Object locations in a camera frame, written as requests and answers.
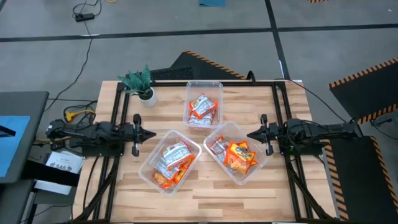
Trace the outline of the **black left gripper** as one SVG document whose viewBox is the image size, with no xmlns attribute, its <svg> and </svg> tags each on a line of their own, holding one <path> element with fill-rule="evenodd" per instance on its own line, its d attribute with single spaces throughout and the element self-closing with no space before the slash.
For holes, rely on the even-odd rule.
<svg viewBox="0 0 398 224">
<path fill-rule="evenodd" d="M 123 126 L 123 141 L 124 142 L 133 142 L 131 154 L 133 156 L 139 155 L 138 144 L 145 142 L 146 140 L 155 137 L 155 132 L 148 131 L 141 127 L 141 116 L 139 114 L 134 114 L 133 121 L 131 123 L 125 123 Z M 151 134 L 145 135 L 141 140 L 141 131 L 143 134 Z"/>
</svg>

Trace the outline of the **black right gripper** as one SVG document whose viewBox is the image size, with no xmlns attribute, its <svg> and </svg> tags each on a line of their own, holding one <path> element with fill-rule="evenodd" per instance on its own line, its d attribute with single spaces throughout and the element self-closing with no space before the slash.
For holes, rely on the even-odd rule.
<svg viewBox="0 0 398 224">
<path fill-rule="evenodd" d="M 266 143 L 267 144 L 266 155 L 271 156 L 274 153 L 271 141 L 277 140 L 278 135 L 280 134 L 280 128 L 277 123 L 268 123 L 266 114 L 262 114 L 260 120 L 262 127 L 260 127 L 256 131 L 249 133 L 248 137 L 257 140 L 261 143 Z"/>
</svg>

